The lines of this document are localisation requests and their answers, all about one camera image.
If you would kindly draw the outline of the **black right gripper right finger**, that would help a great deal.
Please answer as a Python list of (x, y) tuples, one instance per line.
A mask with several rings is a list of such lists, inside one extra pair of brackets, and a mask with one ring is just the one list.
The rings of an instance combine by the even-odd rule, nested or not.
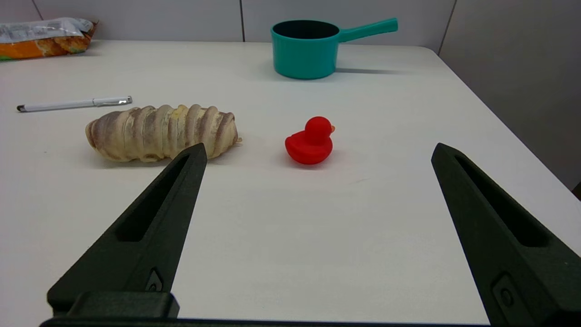
[(578, 327), (581, 260), (458, 149), (431, 163), (494, 327)]

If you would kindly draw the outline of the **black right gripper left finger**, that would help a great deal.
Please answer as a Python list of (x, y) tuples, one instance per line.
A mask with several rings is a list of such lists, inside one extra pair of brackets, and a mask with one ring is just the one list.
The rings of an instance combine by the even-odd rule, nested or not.
[(55, 317), (176, 317), (172, 284), (207, 157), (179, 153), (50, 288)]

